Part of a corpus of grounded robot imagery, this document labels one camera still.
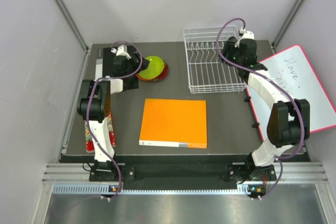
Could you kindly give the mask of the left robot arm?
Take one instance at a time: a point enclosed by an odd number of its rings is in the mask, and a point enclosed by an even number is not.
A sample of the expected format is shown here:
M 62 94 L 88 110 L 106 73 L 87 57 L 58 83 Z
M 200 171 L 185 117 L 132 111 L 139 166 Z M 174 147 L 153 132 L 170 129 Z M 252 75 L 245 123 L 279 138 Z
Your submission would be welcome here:
M 111 95 L 137 89 L 137 74 L 148 68 L 149 61 L 138 52 L 112 53 L 104 49 L 103 56 L 96 61 L 95 78 L 84 79 L 81 83 L 77 113 L 82 117 L 91 135 L 94 160 L 105 163 L 101 174 L 107 180 L 114 180 L 119 168 L 112 163 L 113 149 L 108 128 L 111 114 Z

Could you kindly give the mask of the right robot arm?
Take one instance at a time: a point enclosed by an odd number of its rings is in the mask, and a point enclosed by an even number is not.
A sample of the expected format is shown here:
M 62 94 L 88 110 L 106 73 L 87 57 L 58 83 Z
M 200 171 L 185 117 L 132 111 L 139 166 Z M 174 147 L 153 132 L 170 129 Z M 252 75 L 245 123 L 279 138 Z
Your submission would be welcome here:
M 254 39 L 234 36 L 218 49 L 221 61 L 236 67 L 240 78 L 270 108 L 267 138 L 247 158 L 245 174 L 252 180 L 262 176 L 264 167 L 272 165 L 284 151 L 295 145 L 302 147 L 310 136 L 310 103 L 306 99 L 295 99 L 277 85 L 267 67 L 257 61 L 256 50 Z

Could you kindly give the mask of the green plate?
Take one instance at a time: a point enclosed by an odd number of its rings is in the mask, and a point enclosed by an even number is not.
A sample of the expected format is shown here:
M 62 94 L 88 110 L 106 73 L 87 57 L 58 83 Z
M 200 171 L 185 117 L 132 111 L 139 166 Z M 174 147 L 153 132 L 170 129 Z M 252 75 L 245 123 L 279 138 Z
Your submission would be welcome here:
M 139 73 L 139 76 L 145 79 L 157 77 L 164 69 L 164 61 L 158 56 L 148 56 L 144 60 L 150 60 L 150 64 L 145 71 Z

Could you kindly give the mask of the red floral plate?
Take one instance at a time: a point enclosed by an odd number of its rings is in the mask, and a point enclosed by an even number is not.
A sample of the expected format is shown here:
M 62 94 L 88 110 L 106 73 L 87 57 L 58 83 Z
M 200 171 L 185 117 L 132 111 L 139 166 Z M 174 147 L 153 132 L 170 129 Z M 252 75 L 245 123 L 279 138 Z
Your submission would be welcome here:
M 163 71 L 155 78 L 152 79 L 145 79 L 139 76 L 139 74 L 136 74 L 136 77 L 141 81 L 147 81 L 147 82 L 160 82 L 163 81 L 167 75 L 169 74 L 169 67 L 166 62 L 164 62 L 164 69 Z

